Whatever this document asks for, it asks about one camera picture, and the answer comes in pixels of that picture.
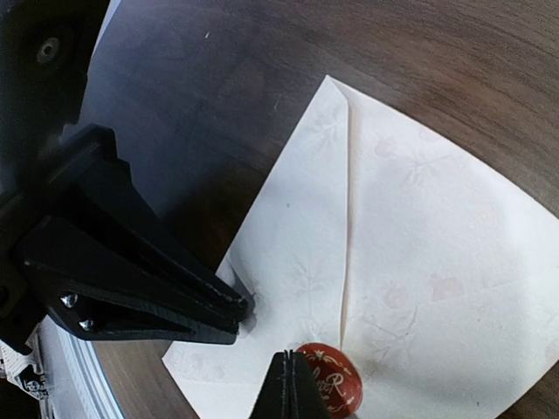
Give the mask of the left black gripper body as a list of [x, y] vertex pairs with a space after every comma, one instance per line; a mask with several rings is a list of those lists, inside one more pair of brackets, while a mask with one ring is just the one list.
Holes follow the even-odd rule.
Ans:
[[109, 130], [78, 122], [106, 1], [1, 4], [1, 341], [109, 337]]

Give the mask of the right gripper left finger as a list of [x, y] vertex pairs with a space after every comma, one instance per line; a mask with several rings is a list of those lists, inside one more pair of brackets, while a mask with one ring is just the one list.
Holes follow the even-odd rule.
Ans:
[[289, 353], [272, 357], [250, 419], [284, 419], [289, 411]]

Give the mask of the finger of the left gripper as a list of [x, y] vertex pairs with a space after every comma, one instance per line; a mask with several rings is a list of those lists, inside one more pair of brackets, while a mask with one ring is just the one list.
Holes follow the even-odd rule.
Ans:
[[[52, 195], [45, 198], [49, 207], [43, 220], [62, 217], [123, 256], [130, 252], [124, 242], [125, 230], [151, 241], [161, 251], [167, 250], [165, 237], [175, 240], [135, 189], [130, 167], [118, 157], [114, 131], [109, 128], [91, 125], [77, 133], [53, 180], [56, 184]], [[239, 321], [243, 321], [250, 305], [238, 295]]]
[[179, 340], [231, 345], [239, 295], [170, 237], [161, 251], [125, 230], [121, 255], [62, 217], [15, 245], [17, 268], [60, 327], [82, 340]]

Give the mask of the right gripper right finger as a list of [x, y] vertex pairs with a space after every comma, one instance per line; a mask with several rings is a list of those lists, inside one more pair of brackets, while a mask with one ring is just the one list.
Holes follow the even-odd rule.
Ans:
[[328, 410], [305, 355], [291, 351], [289, 360], [290, 366], [287, 374], [289, 389], [288, 418], [328, 418]]

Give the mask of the beige paper envelope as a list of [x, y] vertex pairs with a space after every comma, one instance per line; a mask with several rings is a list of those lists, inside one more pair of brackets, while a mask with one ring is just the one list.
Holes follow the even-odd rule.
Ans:
[[326, 77], [218, 276], [235, 344], [163, 363], [202, 418], [246, 418], [275, 353], [318, 342], [362, 378], [349, 418], [495, 418], [558, 360], [558, 221], [485, 163]]

